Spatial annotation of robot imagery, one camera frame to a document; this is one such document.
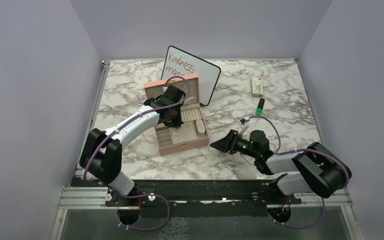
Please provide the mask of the pink jewelry box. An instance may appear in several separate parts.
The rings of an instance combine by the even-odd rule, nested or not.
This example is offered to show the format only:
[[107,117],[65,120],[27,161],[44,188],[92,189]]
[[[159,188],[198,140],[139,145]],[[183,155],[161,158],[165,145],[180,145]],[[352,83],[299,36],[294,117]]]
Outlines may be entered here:
[[[185,150],[204,147],[209,144],[210,136],[205,117],[200,106],[199,76],[196,73],[180,77],[148,82],[143,85],[146,102],[151,107],[163,107],[160,98],[182,100],[180,107],[182,125],[167,127],[160,122],[154,127],[160,155],[173,154]],[[206,133],[199,137],[196,132],[196,120],[202,119]]]

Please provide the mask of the beige oval cushion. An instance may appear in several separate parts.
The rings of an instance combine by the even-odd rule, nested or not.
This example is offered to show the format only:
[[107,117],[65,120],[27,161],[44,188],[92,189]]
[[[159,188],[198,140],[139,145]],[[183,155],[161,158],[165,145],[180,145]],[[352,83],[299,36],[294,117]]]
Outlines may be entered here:
[[197,119],[195,122],[196,134],[198,137],[204,137],[206,134],[206,127],[202,119]]

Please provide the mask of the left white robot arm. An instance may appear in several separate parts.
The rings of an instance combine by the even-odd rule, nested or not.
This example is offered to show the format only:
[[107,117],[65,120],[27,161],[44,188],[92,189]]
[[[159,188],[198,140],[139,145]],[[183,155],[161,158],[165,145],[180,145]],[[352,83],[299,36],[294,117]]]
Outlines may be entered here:
[[137,200],[135,183],[122,172],[123,150],[146,130],[164,123],[169,127],[182,125],[180,107],[189,97],[186,91],[169,85],[163,94],[147,99],[139,110],[109,130],[92,129],[86,138],[79,165],[83,179],[91,174],[118,192],[124,205]]

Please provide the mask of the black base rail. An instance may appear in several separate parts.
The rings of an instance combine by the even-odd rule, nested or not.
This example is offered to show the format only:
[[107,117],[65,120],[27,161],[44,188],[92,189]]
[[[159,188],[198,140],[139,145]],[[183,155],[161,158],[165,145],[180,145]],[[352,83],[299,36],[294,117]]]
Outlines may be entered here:
[[136,180],[132,196],[111,193],[105,207],[115,207],[122,220],[200,217],[267,217],[267,207],[301,204],[294,195],[271,190],[270,180]]

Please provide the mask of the small white card box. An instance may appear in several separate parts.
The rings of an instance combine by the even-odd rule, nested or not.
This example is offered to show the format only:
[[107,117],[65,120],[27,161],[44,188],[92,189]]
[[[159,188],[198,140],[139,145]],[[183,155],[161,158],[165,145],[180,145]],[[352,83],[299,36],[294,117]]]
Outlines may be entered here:
[[262,97],[263,91],[263,79],[261,77],[251,78],[251,96],[253,98]]

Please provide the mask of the small whiteboard with writing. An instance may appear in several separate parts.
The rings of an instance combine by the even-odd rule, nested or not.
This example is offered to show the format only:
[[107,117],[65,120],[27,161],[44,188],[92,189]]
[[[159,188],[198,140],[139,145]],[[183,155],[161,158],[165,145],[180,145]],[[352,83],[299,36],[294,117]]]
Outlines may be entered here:
[[161,79],[197,74],[199,78],[200,104],[208,106],[221,72],[221,68],[214,63],[170,45],[167,48]]

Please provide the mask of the green marker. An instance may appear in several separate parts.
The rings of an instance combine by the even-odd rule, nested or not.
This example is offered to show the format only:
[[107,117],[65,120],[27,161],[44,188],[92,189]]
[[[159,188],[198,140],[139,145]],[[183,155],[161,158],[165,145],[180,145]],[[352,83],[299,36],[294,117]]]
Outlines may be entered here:
[[264,105],[265,105],[265,99],[264,98],[260,98],[259,102],[258,102],[258,105],[257,105],[257,108],[255,110],[255,114],[257,116],[261,116],[263,114]]

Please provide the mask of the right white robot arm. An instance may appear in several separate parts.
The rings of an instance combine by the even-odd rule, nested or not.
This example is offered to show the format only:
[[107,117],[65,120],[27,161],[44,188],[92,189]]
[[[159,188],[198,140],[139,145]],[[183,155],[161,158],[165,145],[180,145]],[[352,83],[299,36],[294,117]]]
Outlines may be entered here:
[[210,147],[222,153],[240,153],[253,158],[254,166],[264,175],[280,173],[268,190],[269,199],[276,204],[296,193],[315,193],[327,199],[346,187],[352,178],[349,167],[319,142],[306,148],[274,153],[264,131],[254,130],[245,140],[232,129]]

